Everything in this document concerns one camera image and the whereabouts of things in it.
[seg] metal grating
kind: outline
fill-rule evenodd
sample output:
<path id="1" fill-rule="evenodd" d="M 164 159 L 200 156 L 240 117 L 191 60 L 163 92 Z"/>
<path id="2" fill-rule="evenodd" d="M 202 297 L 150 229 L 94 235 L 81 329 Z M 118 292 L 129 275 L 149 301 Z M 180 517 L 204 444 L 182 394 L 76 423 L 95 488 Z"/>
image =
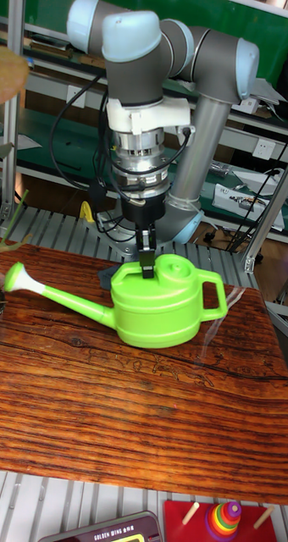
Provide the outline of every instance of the metal grating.
<path id="1" fill-rule="evenodd" d="M 31 233 L 32 245 L 74 252 L 84 256 L 98 257 L 111 262 L 123 262 L 134 258 L 131 250 L 121 245 L 111 246 L 108 238 L 100 235 L 92 224 L 84 219 L 59 213 L 50 213 L 33 207 L 23 208 L 8 238 L 21 241 Z M 157 255 L 176 253 L 187 257 L 196 267 L 219 273 L 226 284 L 257 288 L 253 275 L 242 270 L 238 254 L 220 251 L 216 248 L 169 242 L 158 246 Z"/>
<path id="2" fill-rule="evenodd" d="M 166 500 L 226 502 L 226 499 L 198 495 L 0 471 L 0 542 L 38 542 L 50 534 L 144 510 L 156 514 L 164 535 L 163 503 Z M 259 506 L 245 501 L 241 504 Z M 278 542 L 288 542 L 288 506 L 276 506 L 272 521 Z"/>

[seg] wooden peg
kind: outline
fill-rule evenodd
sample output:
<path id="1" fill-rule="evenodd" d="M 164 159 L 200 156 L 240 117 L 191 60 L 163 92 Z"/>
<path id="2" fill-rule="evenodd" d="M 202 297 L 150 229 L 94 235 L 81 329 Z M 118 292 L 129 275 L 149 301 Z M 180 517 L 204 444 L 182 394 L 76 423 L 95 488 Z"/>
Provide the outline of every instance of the wooden peg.
<path id="1" fill-rule="evenodd" d="M 182 519 L 183 525 L 186 525 L 190 521 L 190 519 L 193 517 L 195 512 L 198 510 L 199 506 L 200 506 L 199 502 L 194 502 L 194 504 L 191 506 L 190 510 L 187 512 L 185 517 Z"/>
<path id="2" fill-rule="evenodd" d="M 267 510 L 264 511 L 261 517 L 259 517 L 258 520 L 254 523 L 253 527 L 258 528 L 261 525 L 263 525 L 263 522 L 265 522 L 267 517 L 269 517 L 272 514 L 273 510 L 274 510 L 274 506 L 272 505 L 269 506 L 269 508 L 267 508 Z"/>

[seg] wood grain surface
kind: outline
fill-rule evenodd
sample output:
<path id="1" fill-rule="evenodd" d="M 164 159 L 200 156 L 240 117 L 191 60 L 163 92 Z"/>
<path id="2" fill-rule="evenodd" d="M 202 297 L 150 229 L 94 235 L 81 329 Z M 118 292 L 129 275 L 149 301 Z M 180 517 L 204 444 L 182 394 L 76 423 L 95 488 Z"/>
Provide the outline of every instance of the wood grain surface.
<path id="1" fill-rule="evenodd" d="M 0 257 L 0 272 L 17 260 L 112 305 L 97 278 L 110 262 L 24 246 Z M 36 294 L 7 300 L 0 469 L 288 504 L 288 372 L 258 291 L 230 309 L 205 357 L 209 323 L 153 351 Z"/>

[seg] green watering can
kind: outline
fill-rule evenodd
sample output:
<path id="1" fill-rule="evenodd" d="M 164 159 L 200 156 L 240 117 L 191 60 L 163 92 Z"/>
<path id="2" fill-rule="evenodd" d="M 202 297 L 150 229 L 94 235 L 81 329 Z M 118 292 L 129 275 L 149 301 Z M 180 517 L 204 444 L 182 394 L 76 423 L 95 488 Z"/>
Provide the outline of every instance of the green watering can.
<path id="1" fill-rule="evenodd" d="M 203 307 L 204 282 L 216 285 L 217 308 Z M 156 258 L 153 279 L 142 278 L 138 262 L 124 263 L 111 279 L 113 308 L 43 285 L 26 273 L 22 263 L 8 271 L 4 289 L 34 291 L 116 329 L 129 345 L 144 348 L 186 342 L 196 335 L 201 322 L 222 318 L 228 311 L 220 275 L 197 269 L 175 254 Z"/>

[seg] watering can handle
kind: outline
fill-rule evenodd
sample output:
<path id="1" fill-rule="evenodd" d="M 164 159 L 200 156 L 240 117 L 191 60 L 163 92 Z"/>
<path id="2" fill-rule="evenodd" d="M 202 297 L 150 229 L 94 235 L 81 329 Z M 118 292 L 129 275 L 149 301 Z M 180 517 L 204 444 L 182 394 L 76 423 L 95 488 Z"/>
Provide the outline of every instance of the watering can handle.
<path id="1" fill-rule="evenodd" d="M 212 282 L 216 285 L 217 297 L 219 300 L 218 307 L 203 308 L 202 322 L 223 318 L 228 312 L 228 307 L 225 299 L 224 283 L 220 275 L 218 273 L 214 273 L 213 271 L 198 269 L 198 278 L 202 281 L 202 286 L 204 282 Z"/>
<path id="2" fill-rule="evenodd" d="M 111 279 L 112 286 L 121 284 L 127 274 L 139 274 L 141 273 L 141 266 L 135 266 L 133 262 L 127 262 L 116 271 Z"/>

